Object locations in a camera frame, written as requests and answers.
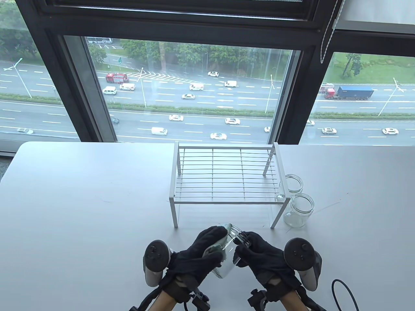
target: jar rim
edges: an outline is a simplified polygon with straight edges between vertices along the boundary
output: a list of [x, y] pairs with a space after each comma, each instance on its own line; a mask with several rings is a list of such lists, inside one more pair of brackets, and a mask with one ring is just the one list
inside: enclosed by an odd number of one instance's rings
[[[294, 203], [294, 199], [295, 198], [299, 198], [299, 197], [301, 197], [301, 198], [303, 198], [303, 199], [306, 199], [309, 203], [310, 203], [310, 210], [308, 210], [308, 211], [302, 211], [302, 210], [300, 210], [300, 209], [298, 209], [296, 206], [295, 206], [295, 203]], [[299, 214], [303, 214], [303, 215], [306, 215], [306, 214], [310, 214], [310, 213], [312, 213], [312, 211], [314, 210], [314, 201], [313, 201], [313, 199], [309, 196], [309, 195], [307, 195], [307, 194], [305, 194], [305, 193], [297, 193], [296, 195], [294, 195], [292, 198], [291, 198], [291, 200], [290, 200], [290, 205], [291, 205], [291, 207], [292, 207], [292, 209], [294, 210], [294, 211], [296, 211], [297, 213], [299, 213]]]

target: red fire truck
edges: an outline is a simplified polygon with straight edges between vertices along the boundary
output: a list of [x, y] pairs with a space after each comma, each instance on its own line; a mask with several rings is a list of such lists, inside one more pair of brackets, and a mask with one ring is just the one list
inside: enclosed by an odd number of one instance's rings
[[108, 83], [123, 84], [128, 83], [128, 76], [125, 73], [108, 73], [105, 77]]

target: white table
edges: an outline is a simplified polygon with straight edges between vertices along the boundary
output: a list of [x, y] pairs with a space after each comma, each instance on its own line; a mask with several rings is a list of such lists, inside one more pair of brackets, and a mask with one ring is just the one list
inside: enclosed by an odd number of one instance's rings
[[[175, 230], [172, 150], [166, 143], [23, 144], [0, 184], [0, 310], [127, 311], [151, 290], [142, 271], [151, 240], [181, 250], [202, 229], [228, 221], [280, 248], [308, 239], [323, 258], [310, 296], [327, 310], [336, 309], [334, 278], [348, 284], [361, 310], [413, 305], [415, 148], [280, 146], [286, 173], [299, 175], [315, 201], [298, 230], [282, 220], [269, 229], [265, 206], [229, 205], [182, 206]], [[248, 268], [224, 280], [209, 275], [200, 287], [212, 311], [252, 311], [246, 299], [254, 288]], [[342, 309], [354, 310], [346, 291], [337, 293]]]

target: container truck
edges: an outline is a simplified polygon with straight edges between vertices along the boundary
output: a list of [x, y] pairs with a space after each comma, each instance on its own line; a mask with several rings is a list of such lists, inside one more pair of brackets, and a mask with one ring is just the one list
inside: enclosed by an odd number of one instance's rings
[[329, 88], [326, 91], [327, 100], [368, 100], [374, 90], [366, 85], [341, 85], [337, 89]]

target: window blind cord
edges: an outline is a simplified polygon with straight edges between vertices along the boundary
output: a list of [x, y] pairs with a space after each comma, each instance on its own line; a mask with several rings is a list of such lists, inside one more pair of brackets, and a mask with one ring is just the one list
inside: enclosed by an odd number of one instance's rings
[[327, 49], [329, 47], [330, 41], [332, 40], [334, 31], [336, 30], [337, 22], [339, 21], [339, 18], [340, 18], [340, 15], [342, 13], [342, 10], [343, 10], [343, 7], [344, 7], [345, 2], [346, 2], [346, 0], [343, 0], [342, 4], [340, 6], [339, 14], [337, 15], [337, 18], [334, 20], [333, 27], [332, 27], [332, 32], [330, 34], [329, 40], [327, 41], [326, 49], [324, 50], [324, 54], [323, 54], [324, 39], [326, 38], [327, 30], [329, 29], [330, 23], [332, 22], [333, 15], [334, 15], [334, 12], [335, 12], [336, 7], [337, 7], [338, 0], [336, 0], [336, 3], [334, 4], [334, 8], [332, 10], [332, 14], [330, 16], [330, 20], [329, 20], [329, 22], [327, 24], [326, 30], [324, 31], [323, 40], [321, 41], [321, 47], [320, 47], [320, 63], [321, 64], [323, 64], [324, 59], [326, 58]]

